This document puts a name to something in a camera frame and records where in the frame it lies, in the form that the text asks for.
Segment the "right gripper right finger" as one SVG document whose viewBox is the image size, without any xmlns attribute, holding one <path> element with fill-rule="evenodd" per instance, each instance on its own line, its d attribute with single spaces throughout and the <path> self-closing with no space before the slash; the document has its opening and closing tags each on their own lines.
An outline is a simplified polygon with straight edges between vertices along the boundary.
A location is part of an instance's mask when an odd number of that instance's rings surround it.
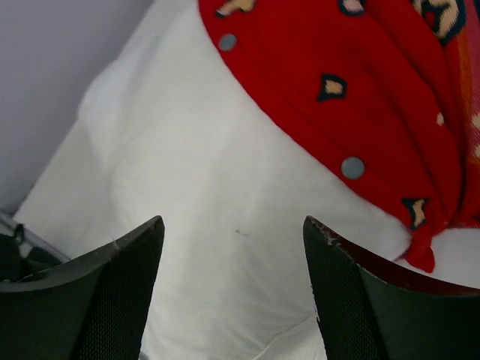
<svg viewBox="0 0 480 360">
<path fill-rule="evenodd" d="M 314 217 L 303 225 L 328 359 L 478 359 L 479 290 L 401 267 Z"/>
</svg>

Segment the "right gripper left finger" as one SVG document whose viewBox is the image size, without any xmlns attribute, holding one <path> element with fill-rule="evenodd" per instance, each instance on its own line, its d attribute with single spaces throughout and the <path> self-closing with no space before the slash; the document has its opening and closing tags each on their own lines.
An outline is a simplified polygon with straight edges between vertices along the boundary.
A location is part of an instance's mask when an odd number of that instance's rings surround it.
<svg viewBox="0 0 480 360">
<path fill-rule="evenodd" d="M 126 235 L 62 262 L 26 229 L 1 235 L 3 359 L 143 359 L 143 332 L 164 243 L 153 217 Z"/>
</svg>

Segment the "red printed pillowcase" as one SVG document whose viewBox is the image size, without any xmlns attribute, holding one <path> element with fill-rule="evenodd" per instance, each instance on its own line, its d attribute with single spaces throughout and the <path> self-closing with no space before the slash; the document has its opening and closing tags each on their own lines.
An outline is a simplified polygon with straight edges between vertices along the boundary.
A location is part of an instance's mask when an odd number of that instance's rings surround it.
<svg viewBox="0 0 480 360">
<path fill-rule="evenodd" d="M 409 230 L 479 225 L 477 1 L 200 1 L 244 90 L 303 149 Z"/>
</svg>

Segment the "white pillow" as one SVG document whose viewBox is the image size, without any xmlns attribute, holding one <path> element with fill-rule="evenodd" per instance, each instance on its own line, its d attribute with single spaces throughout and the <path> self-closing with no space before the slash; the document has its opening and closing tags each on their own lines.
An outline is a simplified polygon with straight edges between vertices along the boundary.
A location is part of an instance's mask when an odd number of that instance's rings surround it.
<svg viewBox="0 0 480 360">
<path fill-rule="evenodd" d="M 16 213 L 76 257 L 156 215 L 163 253 L 144 334 L 151 359 L 329 359 L 305 255 L 311 216 L 405 269 L 479 291 L 479 225 L 409 230 L 261 110 L 190 1 L 86 91 L 77 120 Z"/>
</svg>

